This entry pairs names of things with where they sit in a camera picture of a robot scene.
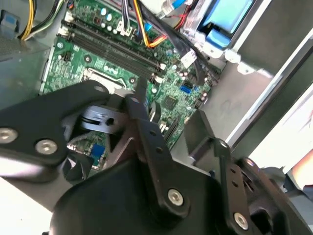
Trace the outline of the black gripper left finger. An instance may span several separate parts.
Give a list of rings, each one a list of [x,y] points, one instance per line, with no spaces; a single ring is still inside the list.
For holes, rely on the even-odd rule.
[[[70,156],[67,145],[82,130],[115,136],[106,166],[131,157],[144,165],[144,178],[153,216],[179,222],[190,211],[180,189],[174,161],[144,107],[147,83],[119,96],[94,80],[38,96],[0,112],[0,174],[29,182],[54,180]]]

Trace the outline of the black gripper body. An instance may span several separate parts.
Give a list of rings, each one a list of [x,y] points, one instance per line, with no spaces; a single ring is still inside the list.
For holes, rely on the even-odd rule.
[[[153,218],[136,158],[70,188],[57,202],[51,235],[227,235],[220,189],[208,175],[175,164],[188,192],[186,219],[168,228]]]

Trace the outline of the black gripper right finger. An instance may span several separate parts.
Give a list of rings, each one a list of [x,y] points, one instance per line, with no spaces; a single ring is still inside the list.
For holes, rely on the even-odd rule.
[[[215,137],[206,114],[196,110],[184,127],[193,165],[203,163],[218,184],[216,225],[225,235],[306,235],[308,225],[282,191],[283,180],[247,157],[231,156],[228,144]]]

